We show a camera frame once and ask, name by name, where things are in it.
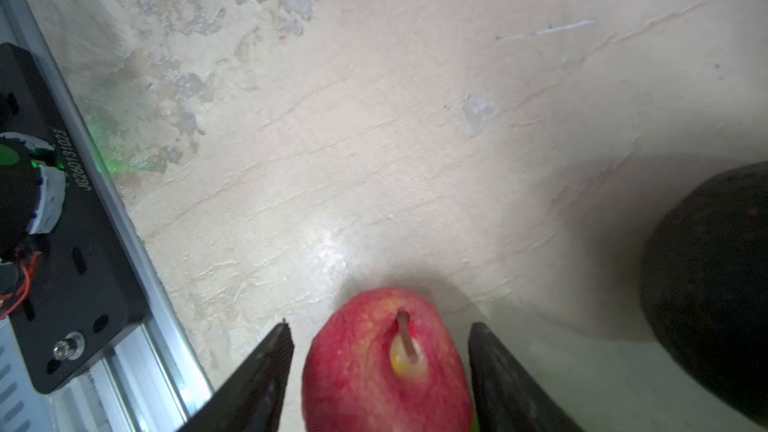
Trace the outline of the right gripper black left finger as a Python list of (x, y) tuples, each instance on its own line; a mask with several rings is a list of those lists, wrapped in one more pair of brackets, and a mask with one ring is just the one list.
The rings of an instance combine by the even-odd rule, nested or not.
[(294, 352), (283, 321), (265, 336), (180, 432), (274, 432), (279, 428)]

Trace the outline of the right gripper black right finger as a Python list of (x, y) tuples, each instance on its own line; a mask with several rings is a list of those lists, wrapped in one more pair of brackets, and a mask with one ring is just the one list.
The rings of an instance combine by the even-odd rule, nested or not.
[(483, 322), (472, 324), (468, 351), (481, 431), (579, 431)]

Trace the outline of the red fake apple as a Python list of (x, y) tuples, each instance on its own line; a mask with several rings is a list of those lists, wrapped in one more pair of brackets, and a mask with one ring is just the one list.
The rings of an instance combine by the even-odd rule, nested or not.
[(309, 431), (468, 431), (473, 404), (435, 308), (400, 288), (361, 292), (311, 342), (302, 373)]

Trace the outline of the dark fake avocado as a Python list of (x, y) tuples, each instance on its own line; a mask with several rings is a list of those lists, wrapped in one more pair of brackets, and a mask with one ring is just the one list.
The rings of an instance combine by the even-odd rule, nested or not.
[(766, 163), (717, 174), (669, 210), (645, 244), (639, 295), (672, 359), (766, 426)]

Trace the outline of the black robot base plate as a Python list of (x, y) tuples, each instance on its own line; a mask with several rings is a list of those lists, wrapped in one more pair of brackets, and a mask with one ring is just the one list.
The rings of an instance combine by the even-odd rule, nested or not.
[(1, 316), (52, 393), (149, 308), (56, 103), (26, 50), (1, 46)]

